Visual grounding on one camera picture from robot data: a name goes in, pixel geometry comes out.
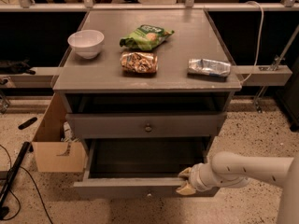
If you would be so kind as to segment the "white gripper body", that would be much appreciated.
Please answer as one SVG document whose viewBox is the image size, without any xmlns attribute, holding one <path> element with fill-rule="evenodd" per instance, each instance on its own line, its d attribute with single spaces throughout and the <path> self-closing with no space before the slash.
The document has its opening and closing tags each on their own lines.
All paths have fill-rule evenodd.
<svg viewBox="0 0 299 224">
<path fill-rule="evenodd" d="M 208 163 L 195 164 L 189 175 L 190 184 L 200 192 L 216 188 L 217 180 Z"/>
</svg>

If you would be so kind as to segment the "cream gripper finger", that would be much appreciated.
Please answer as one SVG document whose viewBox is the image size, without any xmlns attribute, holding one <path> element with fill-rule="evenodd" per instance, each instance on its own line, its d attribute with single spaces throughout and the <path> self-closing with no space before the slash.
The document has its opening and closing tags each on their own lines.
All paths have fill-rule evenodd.
<svg viewBox="0 0 299 224">
<path fill-rule="evenodd" d="M 185 168 L 178 174 L 178 177 L 184 180 L 188 180 L 191 174 L 191 170 L 192 170 L 191 167 Z"/>
<path fill-rule="evenodd" d="M 183 196 L 189 196 L 195 194 L 196 189 L 188 182 L 185 182 L 183 185 L 176 189 L 176 193 Z"/>
</svg>

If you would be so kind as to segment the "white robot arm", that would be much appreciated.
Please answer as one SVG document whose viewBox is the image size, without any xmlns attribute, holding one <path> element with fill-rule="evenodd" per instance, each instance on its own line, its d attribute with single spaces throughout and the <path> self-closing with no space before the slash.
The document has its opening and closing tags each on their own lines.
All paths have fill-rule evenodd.
<svg viewBox="0 0 299 224">
<path fill-rule="evenodd" d="M 193 195 L 213 188 L 245 187 L 251 178 L 282 188 L 277 224 L 299 222 L 299 156 L 245 157 L 219 152 L 209 163 L 198 163 L 181 171 L 183 182 L 177 193 Z"/>
</svg>

